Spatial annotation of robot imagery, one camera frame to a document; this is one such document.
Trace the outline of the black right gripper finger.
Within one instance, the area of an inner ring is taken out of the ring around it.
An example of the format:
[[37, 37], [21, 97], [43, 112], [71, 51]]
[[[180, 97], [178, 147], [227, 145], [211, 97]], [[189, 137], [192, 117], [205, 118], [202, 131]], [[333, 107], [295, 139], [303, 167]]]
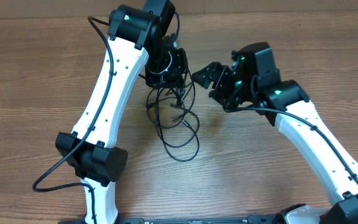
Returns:
[[218, 102], [224, 110], [231, 110], [231, 95], [232, 91], [213, 89], [208, 96]]
[[205, 68], [193, 73], [191, 79], [205, 89], [208, 89], [210, 84], [213, 83], [212, 88], [216, 89], [221, 77], [228, 72], [229, 67], [227, 65], [222, 65], [220, 62], [211, 62]]

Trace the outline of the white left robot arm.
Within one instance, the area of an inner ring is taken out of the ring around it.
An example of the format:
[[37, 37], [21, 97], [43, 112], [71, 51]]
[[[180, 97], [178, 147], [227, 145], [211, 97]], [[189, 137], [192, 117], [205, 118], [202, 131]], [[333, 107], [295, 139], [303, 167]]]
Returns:
[[121, 5], [101, 34], [106, 55], [89, 102], [69, 133], [59, 133], [55, 146], [62, 162], [72, 166], [85, 190], [82, 223], [117, 223], [116, 182], [128, 153], [116, 145], [119, 124], [134, 83], [145, 72], [146, 84], [178, 91], [184, 84], [186, 56], [167, 34], [178, 17], [170, 1], [145, 2], [142, 9]]

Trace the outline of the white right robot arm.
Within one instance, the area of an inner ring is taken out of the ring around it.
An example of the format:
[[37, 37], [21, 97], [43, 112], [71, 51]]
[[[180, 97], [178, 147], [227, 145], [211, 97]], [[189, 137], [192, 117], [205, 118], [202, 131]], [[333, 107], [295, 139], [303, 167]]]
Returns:
[[331, 206], [297, 204], [273, 223], [358, 223], [358, 162], [323, 122], [309, 95], [294, 80], [283, 81], [266, 42], [232, 51], [228, 67], [212, 62], [192, 79], [211, 88], [209, 97], [227, 113], [255, 111], [286, 136], [315, 173]]

